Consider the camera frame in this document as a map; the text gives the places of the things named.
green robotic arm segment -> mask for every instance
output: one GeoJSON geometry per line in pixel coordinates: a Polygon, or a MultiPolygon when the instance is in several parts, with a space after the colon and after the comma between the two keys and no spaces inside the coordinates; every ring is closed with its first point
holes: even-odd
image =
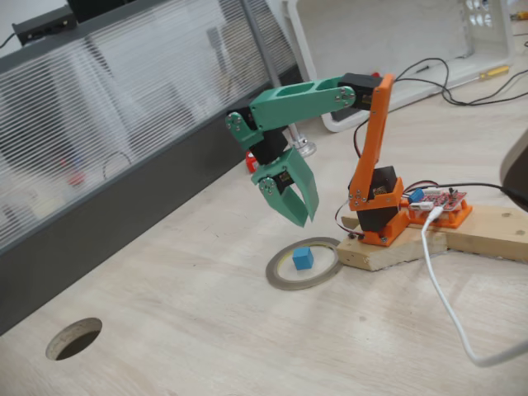
{"type": "Polygon", "coordinates": [[[297,150],[285,151],[288,142],[282,132],[297,121],[354,106],[358,88],[359,103],[354,107],[368,106],[368,88],[367,94],[362,89],[365,78],[371,77],[348,73],[270,89],[248,106],[228,113],[228,129],[260,165],[252,177],[253,183],[273,209],[301,227],[308,217],[314,219],[319,203],[317,187],[312,171],[297,150]],[[292,184],[299,188],[304,201],[290,187],[292,184]]]}

orange robotic arm segment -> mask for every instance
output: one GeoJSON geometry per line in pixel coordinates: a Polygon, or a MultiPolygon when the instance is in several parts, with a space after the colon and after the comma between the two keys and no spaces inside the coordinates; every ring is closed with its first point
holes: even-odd
{"type": "Polygon", "coordinates": [[[393,84],[394,75],[387,74],[372,94],[372,106],[370,108],[365,147],[350,184],[351,210],[369,210],[394,206],[399,203],[403,193],[403,183],[401,179],[398,179],[397,186],[392,193],[383,194],[383,196],[378,195],[369,201],[370,184],[375,164],[380,159],[381,144],[383,143],[385,121],[389,113],[390,93],[393,84]]]}

red object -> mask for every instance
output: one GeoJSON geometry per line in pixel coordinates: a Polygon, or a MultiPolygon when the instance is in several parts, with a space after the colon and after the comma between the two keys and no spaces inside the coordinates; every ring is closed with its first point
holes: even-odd
{"type": "Polygon", "coordinates": [[[257,159],[251,154],[251,151],[246,153],[246,165],[250,173],[255,173],[258,169],[257,159]]]}

white usb cable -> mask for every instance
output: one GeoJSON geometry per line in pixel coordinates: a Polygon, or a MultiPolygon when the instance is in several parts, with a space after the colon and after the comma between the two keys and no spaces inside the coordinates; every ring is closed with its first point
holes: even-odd
{"type": "Polygon", "coordinates": [[[471,348],[471,345],[469,344],[469,340],[465,334],[464,328],[462,328],[462,324],[460,323],[459,319],[456,317],[456,313],[451,308],[449,301],[444,296],[444,293],[442,292],[440,285],[438,285],[438,281],[436,280],[435,273],[432,270],[431,256],[429,255],[429,249],[427,248],[427,237],[426,237],[427,228],[435,219],[437,219],[442,214],[443,211],[444,210],[441,207],[437,206],[431,211],[431,213],[429,214],[429,217],[427,217],[426,223],[423,225],[423,228],[422,228],[423,251],[425,253],[427,270],[429,270],[429,275],[431,277],[432,284],[435,286],[436,292],[440,296],[440,299],[445,307],[445,310],[447,310],[447,313],[449,314],[449,316],[451,316],[451,320],[453,320],[453,323],[455,324],[456,331],[458,332],[460,336],[460,340],[462,341],[462,345],[464,346],[465,353],[468,355],[469,359],[478,367],[490,367],[492,365],[498,365],[498,364],[504,363],[505,361],[509,361],[515,357],[518,357],[522,355],[523,353],[527,353],[528,352],[528,340],[523,341],[519,344],[516,344],[515,346],[509,349],[506,349],[503,352],[497,353],[496,355],[493,355],[493,356],[480,357],[474,354],[473,348],[471,348]]]}

red circuit board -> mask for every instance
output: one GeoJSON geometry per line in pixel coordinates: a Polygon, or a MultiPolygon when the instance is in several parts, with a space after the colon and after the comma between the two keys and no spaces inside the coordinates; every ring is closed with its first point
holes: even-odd
{"type": "Polygon", "coordinates": [[[441,206],[445,212],[451,212],[462,202],[467,192],[455,191],[453,194],[449,192],[442,192],[436,196],[424,196],[420,202],[432,202],[435,206],[441,206]]]}

